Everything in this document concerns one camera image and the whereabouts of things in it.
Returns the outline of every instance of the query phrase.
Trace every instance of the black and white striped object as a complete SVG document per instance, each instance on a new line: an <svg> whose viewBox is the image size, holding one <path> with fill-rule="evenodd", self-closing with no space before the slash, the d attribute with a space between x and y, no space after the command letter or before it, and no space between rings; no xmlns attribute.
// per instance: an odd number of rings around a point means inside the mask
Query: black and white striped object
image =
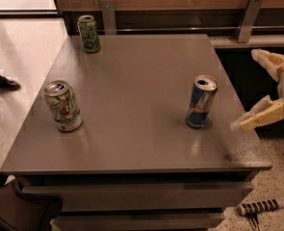
<svg viewBox="0 0 284 231"><path fill-rule="evenodd" d="M240 204L237 207L237 212L240 216L247 216L250 214L274 211L280 208L284 208L284 196L276 197L274 199L269 200L263 200L260 202Z"/></svg>

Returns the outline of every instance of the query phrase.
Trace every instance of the metal bracket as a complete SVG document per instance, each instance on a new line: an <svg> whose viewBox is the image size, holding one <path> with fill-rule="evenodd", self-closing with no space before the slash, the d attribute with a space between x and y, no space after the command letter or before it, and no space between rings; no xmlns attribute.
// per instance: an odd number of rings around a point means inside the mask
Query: metal bracket
<svg viewBox="0 0 284 231"><path fill-rule="evenodd" d="M236 31L236 40L238 42L248 42L251 31L256 20L257 14L264 0L249 0L245 9L244 17Z"/></svg>
<svg viewBox="0 0 284 231"><path fill-rule="evenodd" d="M104 32L106 35L116 35L116 18L114 0L100 0L103 15Z"/></svg>

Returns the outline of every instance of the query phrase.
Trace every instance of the black shoe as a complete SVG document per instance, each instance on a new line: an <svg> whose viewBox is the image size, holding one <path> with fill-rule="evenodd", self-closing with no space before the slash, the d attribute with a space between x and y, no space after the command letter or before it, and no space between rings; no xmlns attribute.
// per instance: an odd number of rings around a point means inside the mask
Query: black shoe
<svg viewBox="0 0 284 231"><path fill-rule="evenodd" d="M0 89L6 89L6 90L18 90L20 88L20 85L18 82L9 80L4 76L0 75Z"/></svg>

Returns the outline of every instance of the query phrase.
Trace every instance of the gray table top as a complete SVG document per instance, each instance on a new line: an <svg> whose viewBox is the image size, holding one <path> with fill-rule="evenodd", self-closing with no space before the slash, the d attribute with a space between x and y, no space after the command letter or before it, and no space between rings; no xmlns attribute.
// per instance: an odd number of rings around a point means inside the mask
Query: gray table top
<svg viewBox="0 0 284 231"><path fill-rule="evenodd" d="M102 36L86 54L65 40L1 172L93 174L269 169L256 133L233 132L244 109L204 35ZM194 78L219 80L203 129L185 123ZM57 129L44 101L51 81L74 89L83 124Z"/></svg>

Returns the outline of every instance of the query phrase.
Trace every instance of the floor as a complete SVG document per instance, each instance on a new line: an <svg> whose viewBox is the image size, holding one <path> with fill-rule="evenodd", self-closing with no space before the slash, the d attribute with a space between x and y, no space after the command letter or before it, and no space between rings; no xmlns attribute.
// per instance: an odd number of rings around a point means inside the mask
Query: floor
<svg viewBox="0 0 284 231"><path fill-rule="evenodd" d="M22 86L15 92L0 91L0 166L66 37L61 18L0 19L0 73ZM273 168L257 175L245 202L284 195L284 136L260 139ZM212 231L253 230L235 208L227 208L225 216ZM262 230L284 231L284 209L261 214L259 221Z"/></svg>

